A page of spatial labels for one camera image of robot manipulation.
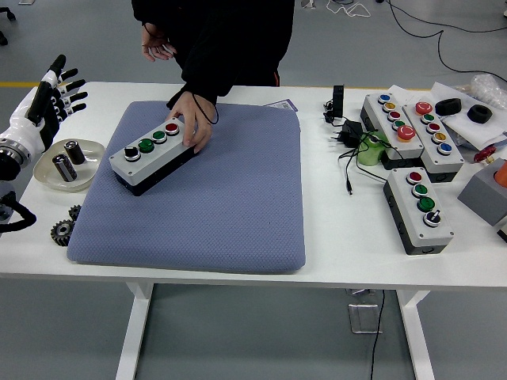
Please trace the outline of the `person's right hand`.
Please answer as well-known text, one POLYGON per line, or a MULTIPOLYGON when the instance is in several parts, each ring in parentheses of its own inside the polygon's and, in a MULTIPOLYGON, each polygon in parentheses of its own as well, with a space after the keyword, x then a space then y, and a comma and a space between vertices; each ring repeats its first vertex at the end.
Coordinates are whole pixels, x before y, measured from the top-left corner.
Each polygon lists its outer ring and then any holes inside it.
POLYGON ((150 23, 142 26, 141 48, 143 56, 150 62, 156 59, 169 60, 177 54, 176 48, 170 44, 166 33, 150 23))

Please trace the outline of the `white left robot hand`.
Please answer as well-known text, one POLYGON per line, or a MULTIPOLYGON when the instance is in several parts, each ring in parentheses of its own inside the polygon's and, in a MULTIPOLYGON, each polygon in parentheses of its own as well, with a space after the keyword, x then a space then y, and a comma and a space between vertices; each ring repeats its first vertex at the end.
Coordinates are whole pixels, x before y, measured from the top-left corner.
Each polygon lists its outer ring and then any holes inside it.
POLYGON ((46 151, 68 117, 86 108, 82 101, 88 93, 79 89, 83 79, 66 82, 76 69, 64 70, 67 57, 58 55, 39 85, 17 106, 10 117, 10 126, 1 133, 1 148, 21 156, 23 162, 46 151))

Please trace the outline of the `person's left hand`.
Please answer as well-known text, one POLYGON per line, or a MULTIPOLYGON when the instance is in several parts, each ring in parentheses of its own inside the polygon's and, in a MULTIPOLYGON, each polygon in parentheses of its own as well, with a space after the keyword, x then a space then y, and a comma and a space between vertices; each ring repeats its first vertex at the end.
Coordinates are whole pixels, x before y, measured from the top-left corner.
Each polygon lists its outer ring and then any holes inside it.
POLYGON ((215 106, 205 98, 185 91, 171 108, 168 120, 183 117, 185 122, 183 144, 199 153, 212 136, 215 106))

